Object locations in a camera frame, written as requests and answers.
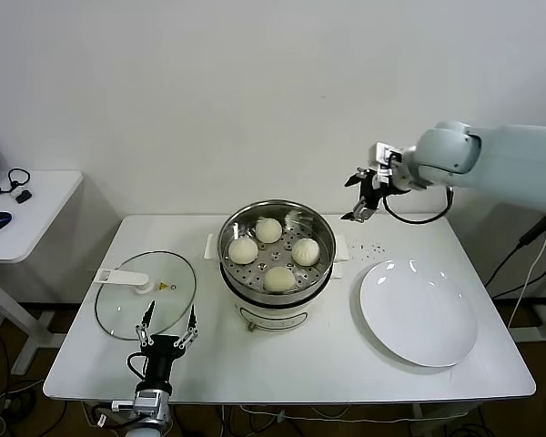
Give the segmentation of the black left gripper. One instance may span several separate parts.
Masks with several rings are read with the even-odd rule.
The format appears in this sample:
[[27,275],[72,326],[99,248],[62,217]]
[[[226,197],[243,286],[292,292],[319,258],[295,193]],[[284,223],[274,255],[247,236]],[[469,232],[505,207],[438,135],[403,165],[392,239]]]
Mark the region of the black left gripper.
[[170,374],[175,360],[182,357],[182,350],[186,349],[198,335],[197,316],[195,306],[190,308],[187,331],[180,338],[179,336],[154,334],[149,338],[148,329],[153,316],[156,302],[152,300],[143,318],[136,325],[135,331],[141,348],[141,353],[147,358],[147,366],[144,371],[143,380],[136,386],[137,391],[161,390],[172,391]]

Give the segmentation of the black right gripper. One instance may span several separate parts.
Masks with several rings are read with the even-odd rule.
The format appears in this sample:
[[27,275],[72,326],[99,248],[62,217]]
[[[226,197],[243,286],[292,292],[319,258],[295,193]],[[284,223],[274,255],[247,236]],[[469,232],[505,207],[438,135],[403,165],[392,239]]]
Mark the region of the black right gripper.
[[378,205],[383,198],[392,195],[394,190],[389,182],[380,182],[377,173],[367,168],[357,168],[356,173],[348,178],[345,186],[354,186],[358,183],[360,183],[360,200],[341,219],[364,223],[376,212],[375,208],[370,208],[367,205]]

